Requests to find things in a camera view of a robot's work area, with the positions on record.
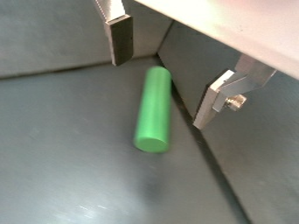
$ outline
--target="screw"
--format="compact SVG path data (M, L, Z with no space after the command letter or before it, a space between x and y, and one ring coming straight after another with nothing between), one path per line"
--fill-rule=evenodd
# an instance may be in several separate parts
M242 94L238 94L227 99L226 107L229 107L234 111L239 111L246 100L247 97Z

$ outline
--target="white panel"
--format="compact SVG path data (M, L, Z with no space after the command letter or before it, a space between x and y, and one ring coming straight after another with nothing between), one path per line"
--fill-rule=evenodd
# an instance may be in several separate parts
M299 79L299 1L137 1Z

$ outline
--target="green plastic rod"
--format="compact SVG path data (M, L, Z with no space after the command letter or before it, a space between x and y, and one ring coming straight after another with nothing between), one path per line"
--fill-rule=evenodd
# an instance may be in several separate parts
M166 68L147 70L145 92L135 130L135 147L147 152L166 152L170 146L173 76Z

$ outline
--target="gray floor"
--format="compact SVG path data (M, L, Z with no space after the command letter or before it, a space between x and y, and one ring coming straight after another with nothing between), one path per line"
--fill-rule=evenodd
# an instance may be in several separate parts
M159 52L190 113L206 85L234 70L241 52L175 23ZM202 131L234 191L257 224L299 221L299 81L277 72L246 94L237 113L225 110Z
M135 57L155 55L173 20L134 0ZM0 77L111 61L94 0L0 1Z
M133 145L157 64L0 81L2 224L242 223L174 103L170 151Z

